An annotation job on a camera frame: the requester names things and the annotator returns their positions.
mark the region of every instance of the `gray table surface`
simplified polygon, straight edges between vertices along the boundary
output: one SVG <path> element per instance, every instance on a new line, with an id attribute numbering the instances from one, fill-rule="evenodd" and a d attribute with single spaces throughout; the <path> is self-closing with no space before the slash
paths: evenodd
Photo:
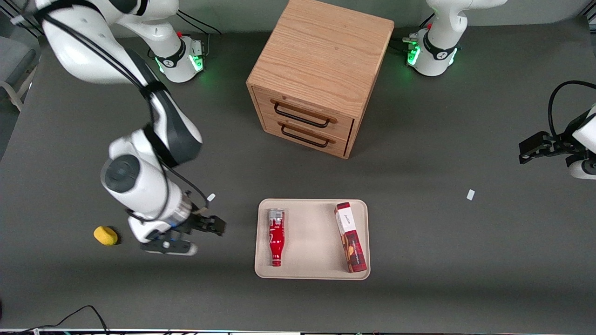
<path id="1" fill-rule="evenodd" d="M 517 144 L 547 130 L 553 88 L 595 78 L 585 19 L 471 27 L 437 78 L 390 52 L 347 161 L 261 130 L 244 81 L 267 36 L 214 36 L 205 73 L 166 82 L 204 137 L 178 170 L 217 194 L 211 212 L 229 222 L 223 237 L 192 235 L 191 258 L 142 252 L 100 184 L 109 143 L 148 120 L 141 96 L 81 82 L 45 50 L 0 163 L 1 326 L 93 304 L 112 328 L 596 332 L 596 184 L 570 177 L 561 156 L 517 161 Z M 566 88 L 558 128 L 594 102 Z M 370 277 L 257 277 L 257 206 L 276 197 L 365 201 Z M 124 243 L 101 246 L 98 225 Z M 64 326 L 99 323 L 87 312 Z"/>

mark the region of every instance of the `red bottle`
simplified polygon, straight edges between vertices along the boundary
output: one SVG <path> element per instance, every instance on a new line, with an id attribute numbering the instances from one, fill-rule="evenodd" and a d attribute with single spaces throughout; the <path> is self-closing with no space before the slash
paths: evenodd
<path id="1" fill-rule="evenodd" d="M 284 221 L 283 209 L 269 209 L 269 247 L 271 248 L 271 265 L 281 266 L 281 251 L 284 249 Z"/>

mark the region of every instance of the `wooden drawer cabinet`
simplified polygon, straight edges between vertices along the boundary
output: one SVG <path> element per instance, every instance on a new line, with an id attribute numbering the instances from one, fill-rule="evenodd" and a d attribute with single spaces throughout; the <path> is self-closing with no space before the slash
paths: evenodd
<path id="1" fill-rule="evenodd" d="M 290 0 L 246 84 L 263 130 L 348 158 L 393 22 Z"/>

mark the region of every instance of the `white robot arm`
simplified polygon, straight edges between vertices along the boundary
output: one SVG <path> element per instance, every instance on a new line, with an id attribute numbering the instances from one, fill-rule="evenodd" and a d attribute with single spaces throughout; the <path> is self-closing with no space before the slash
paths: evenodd
<path id="1" fill-rule="evenodd" d="M 571 176 L 579 179 L 596 179 L 596 104 L 572 120 L 564 132 L 557 134 L 552 123 L 552 104 L 557 92 L 570 84 L 596 89 L 593 83 L 570 80 L 560 84 L 551 94 L 548 103 L 548 124 L 551 133 L 537 132 L 519 144 L 520 164 L 538 157 L 568 154 L 567 167 Z"/>
<path id="2" fill-rule="evenodd" d="M 453 63 L 457 43 L 468 26 L 463 11 L 500 6 L 507 0 L 426 0 L 435 19 L 403 41 L 411 43 L 407 65 L 425 76 L 441 75 Z"/>
<path id="3" fill-rule="evenodd" d="M 202 144 L 198 129 L 180 111 L 147 63 L 118 44 L 108 26 L 116 21 L 134 27 L 136 32 L 151 30 L 151 39 L 149 34 L 143 38 L 150 41 L 158 57 L 163 56 L 165 75 L 174 81 L 188 80 L 198 72 L 193 66 L 194 55 L 186 57 L 185 45 L 194 41 L 179 38 L 167 23 L 134 22 L 155 19 L 161 13 L 171 15 L 178 9 L 178 2 L 37 0 L 36 5 L 39 9 L 34 16 L 67 71 L 92 83 L 132 82 L 150 106 L 151 123 L 113 141 L 110 159 L 101 171 L 103 186 L 129 209 L 129 225 L 142 243 L 141 248 L 148 252 L 193 255 L 197 248 L 182 240 L 183 234 L 193 229 L 223 234 L 225 223 L 216 216 L 201 216 L 202 211 L 169 180 L 165 171 L 167 168 L 176 174 L 175 166 L 197 157 Z M 144 13 L 138 15 L 143 6 Z M 121 10 L 136 14 L 123 14 Z M 207 207 L 210 199 L 199 193 Z"/>

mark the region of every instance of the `yellow sponge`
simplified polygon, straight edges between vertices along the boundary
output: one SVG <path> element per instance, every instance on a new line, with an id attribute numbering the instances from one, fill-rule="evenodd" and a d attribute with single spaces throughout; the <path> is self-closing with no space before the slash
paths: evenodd
<path id="1" fill-rule="evenodd" d="M 105 246 L 113 246 L 118 243 L 118 234 L 110 227 L 99 226 L 93 232 L 93 236 Z"/>

